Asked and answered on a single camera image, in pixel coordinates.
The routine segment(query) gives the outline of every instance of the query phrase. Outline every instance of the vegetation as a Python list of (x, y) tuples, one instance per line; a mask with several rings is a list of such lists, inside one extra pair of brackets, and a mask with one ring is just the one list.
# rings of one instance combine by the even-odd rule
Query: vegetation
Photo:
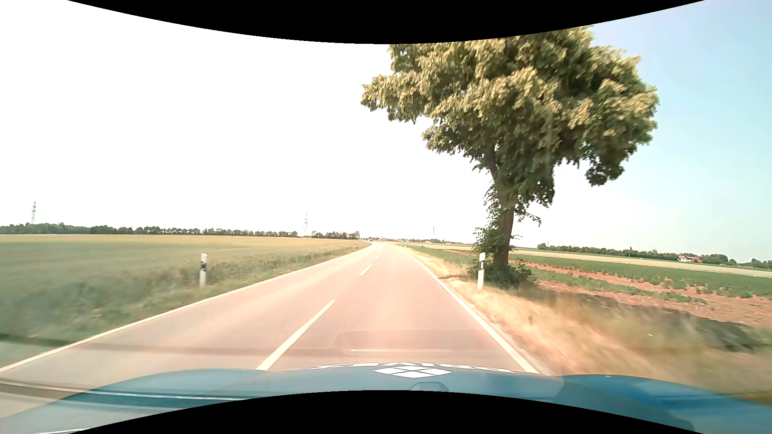
[[(539, 250), (550, 250), (553, 252), (571, 252), (571, 253), (591, 253), (594, 255), (609, 255), (609, 256), (628, 256), (632, 258), (646, 258), (646, 259), (663, 259), (667, 261), (677, 261), (680, 256), (699, 257), (703, 263), (713, 265), (737, 265), (737, 261), (729, 259), (722, 253), (713, 253), (710, 255), (695, 255), (694, 253), (659, 253), (656, 250), (635, 250), (632, 247), (630, 249), (616, 250), (606, 249), (605, 247), (577, 247), (577, 246), (548, 246), (545, 243), (541, 243), (537, 246)], [(759, 261), (758, 259), (752, 259), (748, 263), (741, 263), (741, 266), (752, 266), (753, 268), (764, 268), (772, 270), (772, 261)]]
[(308, 238), (0, 237), (0, 365), (353, 250)]
[[(159, 228), (158, 226), (145, 226), (136, 229), (120, 227), (118, 229), (112, 226), (72, 226), (59, 223), (52, 225), (50, 223), (39, 223), (24, 225), (0, 226), (0, 234), (38, 234), (38, 233), (62, 233), (62, 234), (118, 234), (118, 235), (219, 235), (219, 236), (282, 236), (297, 237), (297, 231), (250, 231), (241, 229), (183, 229), (183, 228)], [(330, 239), (359, 239), (359, 231), (356, 232), (312, 232), (313, 238)]]
[(432, 119), (429, 150), (461, 154), (492, 178), (480, 251), (508, 270), (515, 216), (549, 206), (556, 165), (589, 164), (591, 185), (618, 178), (621, 163), (656, 128), (655, 89), (638, 57), (592, 46), (589, 27), (509, 38), (395, 44), (391, 71), (364, 85), (362, 105), (388, 119)]
[(428, 255), (444, 254), (426, 250), (416, 253), (419, 260), (555, 375), (655, 378), (772, 404), (769, 331), (613, 303), (601, 291), (594, 296), (537, 288), (477, 291), (471, 279), (458, 278), (462, 267), (433, 260)]
[(605, 273), (626, 277), (641, 282), (649, 282), (662, 287), (683, 290), (695, 287), (697, 293), (716, 293), (726, 297), (752, 297), (758, 295), (772, 298), (772, 279), (769, 277), (742, 276), (710, 271), (684, 270), (657, 266), (642, 266), (624, 263), (606, 263), (591, 260), (553, 258), (549, 256), (529, 256), (513, 253), (512, 259), (528, 263), (540, 263), (546, 266), (577, 270), (588, 273)]
[[(435, 256), (448, 263), (452, 263), (457, 266), (464, 266), (466, 267), (467, 273), (469, 274), (470, 277), (472, 278), (477, 277), (477, 271), (479, 271), (479, 262), (476, 261), (476, 258), (471, 257), (468, 253), (456, 253), (456, 252), (449, 252), (443, 249), (429, 249), (426, 247), (419, 247), (419, 246), (408, 246), (408, 247), (418, 252)], [(692, 303), (692, 302), (707, 303), (705, 300), (701, 298), (686, 296), (684, 294), (675, 293), (672, 291), (657, 292), (657, 291), (651, 291), (651, 290), (642, 290), (639, 288), (630, 287), (628, 285), (620, 285), (618, 283), (607, 282), (606, 280), (603, 280), (603, 279), (593, 279), (592, 277), (587, 277), (587, 276), (573, 276), (571, 274), (558, 273), (556, 271), (542, 270), (536, 267), (525, 266), (523, 263), (517, 263), (516, 266), (511, 266), (510, 268), (513, 271), (512, 273), (505, 274), (504, 276), (497, 276), (494, 274), (493, 276), (489, 277), (489, 274), (491, 273), (489, 272), (488, 267), (489, 267), (489, 262), (486, 261), (486, 265), (485, 265), (486, 282), (493, 283), (498, 287), (503, 286), (502, 289), (512, 289), (514, 287), (517, 287), (521, 283), (528, 283), (532, 280), (546, 280), (549, 282), (563, 283), (565, 285), (568, 285), (569, 287), (582, 287), (590, 291), (626, 293), (630, 295), (646, 295), (649, 297), (662, 298), (664, 300), (674, 300), (681, 303)]]

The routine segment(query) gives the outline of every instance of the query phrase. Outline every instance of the sky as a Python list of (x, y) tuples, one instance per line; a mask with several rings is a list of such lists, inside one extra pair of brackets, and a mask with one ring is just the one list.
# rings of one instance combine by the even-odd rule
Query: sky
[[(659, 89), (654, 140), (601, 187), (560, 167), (518, 246), (772, 259), (772, 3), (597, 24)], [(37, 222), (474, 240), (489, 174), (425, 148), (430, 124), (360, 105), (385, 45), (302, 42), (72, 2), (0, 3), (0, 225)]]

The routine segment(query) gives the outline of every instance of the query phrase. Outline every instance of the grass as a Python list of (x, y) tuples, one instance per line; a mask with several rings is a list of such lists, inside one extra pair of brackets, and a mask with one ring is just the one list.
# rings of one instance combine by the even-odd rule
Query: grass
[[(453, 248), (453, 246), (443, 246), (439, 244), (424, 244), (425, 247), (431, 247), (433, 249), (450, 249), (460, 252), (466, 252), (471, 250), (471, 247), (467, 246), (457, 246)], [(554, 252), (552, 250), (539, 250), (539, 249), (529, 249), (529, 248), (523, 248), (523, 247), (517, 247), (516, 251), (523, 251), (526, 252), (525, 254), (531, 255), (531, 256), (542, 256), (542, 257), (557, 257), (557, 258), (565, 258), (565, 259), (584, 259), (594, 262), (604, 262), (604, 263), (627, 263), (632, 265), (639, 265), (639, 266), (660, 266), (663, 268), (677, 268), (682, 270), (695, 270), (695, 271), (705, 271), (709, 273), (728, 273), (728, 274), (739, 274), (742, 276), (758, 276), (758, 277), (767, 277), (772, 278), (772, 270), (766, 270), (762, 268), (753, 268), (753, 267), (746, 267), (746, 266), (724, 266), (724, 265), (715, 265), (715, 264), (704, 264), (704, 263), (681, 263), (678, 261), (668, 261), (665, 259), (643, 259), (643, 258), (628, 258), (627, 256), (613, 256), (613, 255), (597, 255), (594, 253), (579, 253), (579, 252)]]
[(715, 321), (620, 303), (583, 303), (593, 297), (582, 294), (556, 292), (545, 303), (487, 284), (478, 292), (458, 263), (440, 259), (434, 249), (411, 250), (555, 375), (632, 375), (772, 404), (772, 331), (750, 331), (764, 343), (761, 348), (724, 351), (715, 345), (720, 330), (705, 325)]
[[(457, 266), (466, 267), (473, 261), (474, 257), (471, 257), (469, 253), (453, 252), (441, 249), (432, 249), (423, 246), (409, 246), (409, 248), (421, 253), (442, 259), (448, 263), (452, 263)], [(598, 292), (613, 292), (613, 293), (626, 293), (630, 295), (646, 295), (649, 297), (658, 297), (664, 300), (674, 300), (681, 303), (704, 303), (705, 300), (698, 297), (690, 297), (680, 293), (657, 292), (650, 290), (642, 290), (640, 288), (630, 287), (628, 285), (620, 285), (618, 283), (607, 282), (603, 279), (593, 279), (587, 276), (572, 276), (566, 273), (558, 273), (550, 270), (542, 270), (536, 267), (528, 267), (533, 273), (533, 278), (536, 280), (548, 280), (550, 282), (564, 283), (569, 287), (583, 287), (590, 291)]]
[(0, 236), (0, 366), (353, 250), (342, 239)]
[(657, 266), (639, 266), (624, 263), (531, 256), (511, 253), (511, 259), (528, 263), (539, 263), (565, 270), (588, 273), (605, 273), (626, 277), (635, 281), (649, 282), (674, 290), (696, 287), (697, 293), (715, 293), (725, 297), (750, 298), (753, 295), (772, 299), (772, 279), (767, 277), (742, 276), (739, 274), (713, 273), (709, 271), (684, 270)]

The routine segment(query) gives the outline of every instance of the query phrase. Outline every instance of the farm building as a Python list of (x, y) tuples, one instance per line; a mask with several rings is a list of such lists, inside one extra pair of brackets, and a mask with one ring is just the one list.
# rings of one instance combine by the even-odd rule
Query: farm building
[(697, 256), (678, 255), (678, 261), (682, 263), (701, 263), (703, 260)]

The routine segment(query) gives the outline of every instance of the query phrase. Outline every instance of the car hood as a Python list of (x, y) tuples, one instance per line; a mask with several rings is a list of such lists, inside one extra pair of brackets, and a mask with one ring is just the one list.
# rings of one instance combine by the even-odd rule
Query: car hood
[(766, 432), (772, 408), (667, 381), (547, 376), (455, 364), (339, 364), (284, 371), (197, 369), (75, 393), (0, 420), (0, 432), (87, 429), (200, 405), (314, 392), (405, 390), (523, 398), (629, 416), (705, 434)]

